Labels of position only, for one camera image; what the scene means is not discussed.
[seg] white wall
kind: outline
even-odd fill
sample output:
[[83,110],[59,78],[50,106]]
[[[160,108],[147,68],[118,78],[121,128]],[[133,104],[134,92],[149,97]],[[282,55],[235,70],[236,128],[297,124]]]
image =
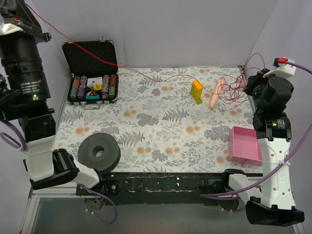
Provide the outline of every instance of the white wall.
[[[312,2],[310,0],[279,0],[252,53],[264,56],[267,67],[276,57],[289,57],[298,64],[312,68]],[[252,59],[250,66],[261,67],[259,59]],[[296,70],[289,81],[294,86],[286,113],[292,123],[292,146],[298,143],[312,122],[312,75]],[[303,223],[306,233],[312,233],[311,164],[312,135],[291,160],[291,183],[298,209],[305,212]]]
[[[56,119],[69,79],[68,66],[54,42],[41,43],[38,49],[52,96],[48,100],[48,105],[50,108],[55,108]],[[5,75],[2,67],[0,73]],[[0,125],[0,132],[2,131],[14,136],[4,125]],[[7,145],[2,139],[0,139],[0,149],[0,233],[18,234],[30,191],[29,175],[22,162],[25,155]]]
[[[75,40],[106,36],[134,67],[243,64],[277,0],[33,0]],[[65,42],[52,31],[58,46]]]

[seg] pink tray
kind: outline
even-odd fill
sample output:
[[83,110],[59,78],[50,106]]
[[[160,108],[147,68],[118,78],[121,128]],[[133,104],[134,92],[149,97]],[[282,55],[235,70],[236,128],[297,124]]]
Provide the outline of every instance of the pink tray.
[[236,126],[231,129],[229,160],[254,166],[262,165],[261,151],[254,129]]

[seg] floral tablecloth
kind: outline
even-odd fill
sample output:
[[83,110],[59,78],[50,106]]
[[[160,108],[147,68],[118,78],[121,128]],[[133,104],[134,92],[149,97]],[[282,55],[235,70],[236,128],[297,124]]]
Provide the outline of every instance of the floral tablecloth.
[[[236,77],[238,68],[185,67],[138,69],[155,80],[188,74],[214,90],[224,74]],[[111,134],[121,150],[114,172],[220,173],[226,168],[261,173],[262,167],[228,161],[229,132],[233,126],[252,128],[249,101],[235,107],[220,103],[208,108],[211,94],[202,93],[202,104],[190,94],[193,79],[174,77],[154,82],[127,69],[119,70],[118,101],[99,110],[67,104],[54,148],[65,148],[77,159],[82,141],[93,133]]]

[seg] gray floor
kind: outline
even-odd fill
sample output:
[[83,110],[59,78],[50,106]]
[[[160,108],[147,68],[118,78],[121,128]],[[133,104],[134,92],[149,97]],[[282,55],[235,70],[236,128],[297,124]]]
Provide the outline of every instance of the gray floor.
[[[112,207],[100,214],[113,217]],[[33,234],[294,234],[292,227],[251,225],[245,212],[226,213],[198,204],[121,205],[113,225],[85,212],[81,198],[41,198]]]

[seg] yellow box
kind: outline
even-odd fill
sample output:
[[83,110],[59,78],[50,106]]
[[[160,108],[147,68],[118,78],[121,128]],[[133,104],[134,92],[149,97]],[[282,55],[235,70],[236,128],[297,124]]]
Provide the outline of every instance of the yellow box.
[[191,94],[195,100],[200,99],[201,92],[203,91],[203,86],[198,80],[194,80],[192,83]]

